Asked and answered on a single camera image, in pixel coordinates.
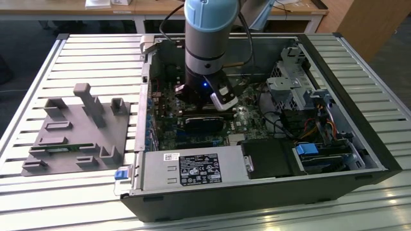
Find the barcode sticker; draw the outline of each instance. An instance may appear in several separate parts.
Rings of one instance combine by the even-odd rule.
[[[164,161],[169,161],[169,160],[179,160],[179,153],[165,153],[164,154]]]

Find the gray 3d printed holder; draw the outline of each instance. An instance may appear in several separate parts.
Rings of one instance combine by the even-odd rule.
[[[100,103],[89,94],[88,83],[77,83],[74,96],[82,105],[65,105],[61,98],[48,99],[48,114],[22,176],[116,169],[122,165],[130,104],[121,98]]]

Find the motherboard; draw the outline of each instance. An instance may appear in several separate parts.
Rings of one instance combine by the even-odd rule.
[[[212,104],[201,110],[185,104],[175,97],[172,82],[153,88],[159,150],[229,146],[272,136],[257,108],[256,85],[245,88],[239,103],[225,112],[217,112]]]

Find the white box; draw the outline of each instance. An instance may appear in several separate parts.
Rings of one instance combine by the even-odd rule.
[[[132,0],[110,0],[110,4],[128,6],[130,1]]]
[[[85,9],[106,9],[110,8],[109,0],[85,0]]]

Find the wooden desk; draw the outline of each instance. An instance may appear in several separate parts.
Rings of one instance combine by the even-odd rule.
[[[133,20],[137,33],[145,33],[145,20],[163,20],[181,4],[176,0],[133,0],[128,6],[85,10],[85,0],[0,0],[0,20]],[[308,21],[307,33],[315,33],[328,10],[320,10],[311,0],[287,4],[284,10],[272,8],[268,20]],[[183,10],[171,20],[184,20]]]
[[[85,10],[85,0],[0,0],[0,20],[133,20],[136,1]]]
[[[137,15],[136,28],[137,33],[145,33],[144,21],[145,20],[163,20],[169,12],[181,5],[180,1],[176,0],[137,0],[134,12]],[[328,10],[320,10],[311,0],[301,0],[300,3],[287,4],[284,10],[272,8],[271,16],[268,20],[303,20],[308,21],[305,33],[315,33],[323,16],[328,13]],[[171,20],[184,20],[184,11],[180,9]]]
[[[128,6],[112,5],[108,9],[85,10],[85,0],[0,0],[0,14],[133,14],[134,4],[136,0]]]

